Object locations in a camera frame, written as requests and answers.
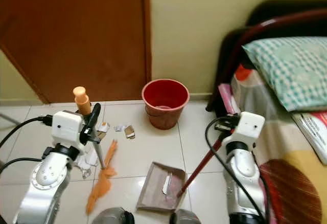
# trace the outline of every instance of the brown door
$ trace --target brown door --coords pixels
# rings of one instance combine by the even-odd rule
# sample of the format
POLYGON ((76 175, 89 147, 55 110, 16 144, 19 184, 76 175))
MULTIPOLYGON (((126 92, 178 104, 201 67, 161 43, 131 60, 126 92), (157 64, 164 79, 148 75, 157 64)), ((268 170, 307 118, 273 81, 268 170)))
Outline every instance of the brown door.
POLYGON ((139 99, 149 78, 145 0, 0 0, 0 47, 45 102, 139 99))

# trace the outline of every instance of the plastic bucket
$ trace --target plastic bucket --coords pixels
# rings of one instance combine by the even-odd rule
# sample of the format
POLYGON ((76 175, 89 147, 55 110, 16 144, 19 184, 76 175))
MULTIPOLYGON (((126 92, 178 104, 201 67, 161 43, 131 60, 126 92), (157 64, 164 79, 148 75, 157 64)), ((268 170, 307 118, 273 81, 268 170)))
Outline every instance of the plastic bucket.
POLYGON ((159 129, 170 129, 176 125, 190 93, 180 82, 157 79, 144 86, 142 98, 151 124, 159 129))

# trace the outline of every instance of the pillow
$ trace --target pillow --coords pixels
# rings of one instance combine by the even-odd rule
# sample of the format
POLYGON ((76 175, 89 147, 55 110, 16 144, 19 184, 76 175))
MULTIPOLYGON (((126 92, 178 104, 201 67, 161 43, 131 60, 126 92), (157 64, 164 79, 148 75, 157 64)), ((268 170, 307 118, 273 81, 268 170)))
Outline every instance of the pillow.
POLYGON ((267 38, 243 49, 287 111, 327 108, 327 37, 267 38))

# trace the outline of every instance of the dustpan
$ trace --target dustpan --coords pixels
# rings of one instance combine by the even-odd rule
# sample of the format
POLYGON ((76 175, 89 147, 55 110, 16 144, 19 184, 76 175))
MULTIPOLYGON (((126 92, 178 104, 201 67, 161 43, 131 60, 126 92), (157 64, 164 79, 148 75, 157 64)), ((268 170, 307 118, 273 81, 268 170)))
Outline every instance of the dustpan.
POLYGON ((186 181, 182 169, 152 162, 136 207, 162 212, 174 211, 182 198, 178 192, 186 181))

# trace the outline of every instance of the bucket handle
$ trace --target bucket handle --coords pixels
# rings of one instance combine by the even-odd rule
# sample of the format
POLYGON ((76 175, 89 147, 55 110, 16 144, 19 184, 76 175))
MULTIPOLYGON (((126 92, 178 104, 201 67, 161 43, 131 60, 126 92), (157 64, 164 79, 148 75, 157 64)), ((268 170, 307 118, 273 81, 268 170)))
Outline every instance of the bucket handle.
POLYGON ((161 117, 161 116, 163 116, 163 115, 166 114, 166 113, 162 113, 162 114, 160 114, 160 115, 152 115, 152 114, 149 113, 149 111, 148 111, 148 109, 147 109, 147 106, 145 106, 144 108, 145 108, 145 112, 146 112, 149 116, 151 116, 151 117, 161 117))

